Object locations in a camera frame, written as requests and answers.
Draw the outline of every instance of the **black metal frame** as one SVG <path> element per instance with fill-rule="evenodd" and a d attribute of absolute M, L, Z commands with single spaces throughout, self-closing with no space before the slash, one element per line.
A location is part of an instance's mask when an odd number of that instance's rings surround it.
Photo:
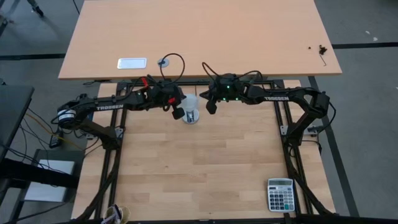
<path fill-rule="evenodd" d="M 205 81 L 205 80 L 199 80 L 199 81 L 196 81 L 196 82 L 195 81 L 185 81 L 185 82 L 180 81 L 180 82 L 177 82 L 177 83 L 178 83 L 179 86 L 187 86 L 187 85 L 205 86 L 205 85 L 209 85 L 210 82 L 209 81 Z M 255 84 L 270 85 L 272 89 L 284 88 L 283 80 L 259 81 L 259 82 L 256 82 Z M 138 84 L 136 84 L 136 86 L 143 86 L 143 83 L 138 83 Z M 130 90 L 131 87 L 132 87 L 132 85 L 130 83 L 118 83 L 116 94 L 120 95 L 121 94 L 121 90 L 123 88 L 126 88 L 127 90 Z M 278 125 L 278 127 L 280 127 L 280 126 L 283 125 L 283 119 L 282 119 L 282 114 L 280 112 L 279 102 L 274 102 L 274 106 L 275 106 L 275 114 L 277 116 L 277 125 Z M 284 106 L 284 110 L 285 110 L 287 124 L 290 124 L 290 123 L 292 123 L 292 116 L 290 114 L 289 104 L 287 102 L 283 102 L 283 106 Z M 117 116 L 116 113 L 117 113 L 116 110 L 114 110 L 112 118 L 111 118 L 111 125 L 112 126 L 114 126 L 115 123 L 116 123 L 116 116 Z M 124 129 L 124 125 L 126 123 L 126 115 L 127 115 L 127 110 L 123 109 L 122 118 L 121 118 L 121 124 L 120 124 L 120 127 L 123 128 L 123 129 Z M 291 159 L 290 158 L 290 154 L 289 154 L 289 149 L 288 149 L 288 147 L 285 144 L 283 144 L 283 136 L 282 136 L 281 133 L 280 133 L 280 138 L 281 138 L 281 141 L 282 141 L 282 147 L 283 147 L 282 150 L 284 152 L 284 158 L 285 158 L 285 161 L 287 161 L 288 159 Z M 331 148 L 333 148 L 334 151 L 338 151 L 336 144 L 332 144 Z M 302 160 L 301 160 L 301 157 L 300 157 L 299 148 L 298 147 L 294 147 L 293 150 L 294 150 L 294 153 L 295 153 L 295 161 L 296 161 L 298 173 L 299 173 L 299 175 L 301 177 L 302 182 L 307 184 L 306 183 L 306 178 L 305 178 L 305 173 L 304 173 L 304 168 L 303 168 L 303 164 L 302 164 Z M 107 153 L 106 153 L 105 158 L 104 158 L 104 166 L 103 166 L 103 170 L 102 170 L 102 174 L 103 175 L 101 176 L 101 180 L 105 179 L 107 174 L 108 174 L 110 156 L 107 156 Z M 119 163 L 120 155 L 121 155 L 121 153 L 119 153 L 119 156 L 115 157 L 115 162 Z M 340 156 L 336 157 L 334 159 L 335 159 L 335 163 L 342 165 L 342 161 L 341 161 L 341 157 Z M 288 167 L 287 167 L 287 171 L 288 171 L 289 178 L 293 179 L 293 175 L 292 175 L 292 173 L 291 173 L 291 171 L 290 171 L 290 169 Z M 339 175 L 340 180 L 341 180 L 341 178 L 344 178 L 344 175 L 346 177 L 344 168 L 340 169 L 340 173 L 342 173 L 341 176 Z M 116 193 L 116 182 L 117 182 L 117 179 L 114 179 L 114 181 L 112 182 L 111 193 L 109 195 L 109 203 L 108 203 L 109 206 L 114 203 L 114 198 L 115 198 L 115 193 Z M 347 183 L 345 182 L 344 188 L 348 188 L 346 191 L 347 192 L 351 192 L 351 188 L 350 188 L 348 182 Z M 298 198 L 297 188 L 294 187 L 294 190 L 295 190 L 295 203 L 296 203 L 296 205 L 295 205 L 295 207 L 296 207 L 295 213 L 296 213 L 296 217 L 299 217 L 299 216 L 303 215 L 304 213 L 302 213 L 302 210 L 300 208 L 300 201 L 299 201 L 299 198 Z M 306 211 L 307 211 L 308 215 L 313 215 L 312 204 L 310 203 L 310 201 L 308 199 L 308 196 L 305 195 L 304 192 L 303 192 L 303 194 L 304 194 L 304 201 L 305 201 Z M 355 202 L 354 201 L 352 201 L 352 202 L 353 203 L 348 204 L 350 214 L 351 214 L 351 211 L 357 211 L 358 212 L 358 210 L 356 208 L 356 205 L 355 205 Z M 95 218 L 99 218 L 100 217 L 102 204 L 103 203 L 101 201 L 101 203 L 99 203 L 97 205 L 97 209 L 95 211 L 95 214 L 96 214 Z M 242 220 L 212 220 L 211 222 L 213 224 L 214 223 L 288 223 L 287 219 L 290 220 L 290 218 L 288 218 L 288 217 L 289 216 L 287 216 L 285 218 L 260 218 L 260 219 L 251 219 L 251 218 L 249 218 L 249 219 L 242 219 Z M 157 224 L 157 223 L 208 223 L 208 221 L 209 220 L 172 220 L 172 221 L 165 220 L 165 221 L 134 221 L 134 222 L 128 222 L 128 223 L 148 223 L 148 224 L 149 223 L 153 223 L 153 224 Z"/>

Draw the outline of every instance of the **calculator display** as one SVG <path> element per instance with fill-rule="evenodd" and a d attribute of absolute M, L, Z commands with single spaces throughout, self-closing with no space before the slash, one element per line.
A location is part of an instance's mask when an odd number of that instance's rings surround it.
<path fill-rule="evenodd" d="M 291 180 L 270 180 L 269 185 L 292 185 Z"/>

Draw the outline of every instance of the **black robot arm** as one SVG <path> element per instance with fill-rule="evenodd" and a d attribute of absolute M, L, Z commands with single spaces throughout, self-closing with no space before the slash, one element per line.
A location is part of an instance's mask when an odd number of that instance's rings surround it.
<path fill-rule="evenodd" d="M 58 125 L 63 129 L 80 129 L 94 136 L 98 136 L 104 149 L 117 149 L 120 147 L 120 136 L 117 136 L 114 127 L 103 127 L 87 116 L 94 111 L 106 111 L 126 108 L 131 111 L 163 108 L 168 111 L 173 108 L 174 119 L 184 115 L 182 108 L 177 108 L 185 98 L 181 88 L 171 80 L 162 80 L 153 87 L 147 85 L 146 79 L 142 81 L 146 86 L 136 91 L 130 91 L 124 96 L 110 96 L 89 98 L 86 94 L 78 99 L 65 103 L 58 109 Z"/>
<path fill-rule="evenodd" d="M 311 96 L 308 102 L 304 96 Z M 328 112 L 329 96 L 313 88 L 286 88 L 266 90 L 262 86 L 252 85 L 239 80 L 236 75 L 226 74 L 216 78 L 209 90 L 200 94 L 208 100 L 206 108 L 210 114 L 217 110 L 216 102 L 240 100 L 247 105 L 257 105 L 265 101 L 292 101 L 300 105 L 304 114 L 287 128 L 286 143 L 291 146 L 301 145 L 305 129 L 317 118 Z"/>

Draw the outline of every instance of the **light wood surface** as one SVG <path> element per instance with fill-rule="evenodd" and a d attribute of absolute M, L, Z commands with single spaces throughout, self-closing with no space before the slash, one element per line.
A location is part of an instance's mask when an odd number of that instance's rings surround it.
<path fill-rule="evenodd" d="M 206 88 L 197 86 L 197 94 Z M 115 89 L 116 84 L 102 84 L 99 96 Z M 195 94 L 195 86 L 184 86 L 183 92 Z M 176 121 L 162 109 L 128 112 L 116 203 L 130 209 L 130 220 L 282 217 L 268 210 L 266 196 L 268 179 L 287 177 L 273 104 L 218 103 L 217 113 L 210 115 L 205 103 L 200 99 L 200 119 L 194 125 Z M 297 120 L 302 110 L 294 103 L 290 107 Z M 107 126 L 110 117 L 110 111 L 96 112 L 94 121 Z M 334 211 L 317 145 L 303 142 L 300 152 L 308 186 Z M 97 149 L 85 159 L 73 218 L 94 197 L 103 158 L 104 150 Z"/>
<path fill-rule="evenodd" d="M 156 77 L 171 52 L 189 77 L 206 75 L 202 62 L 218 73 L 341 73 L 313 0 L 103 0 L 85 1 L 59 78 Z M 119 58 L 134 57 L 147 58 L 146 68 L 117 69 Z M 169 59 L 165 75 L 178 76 L 180 59 Z"/>

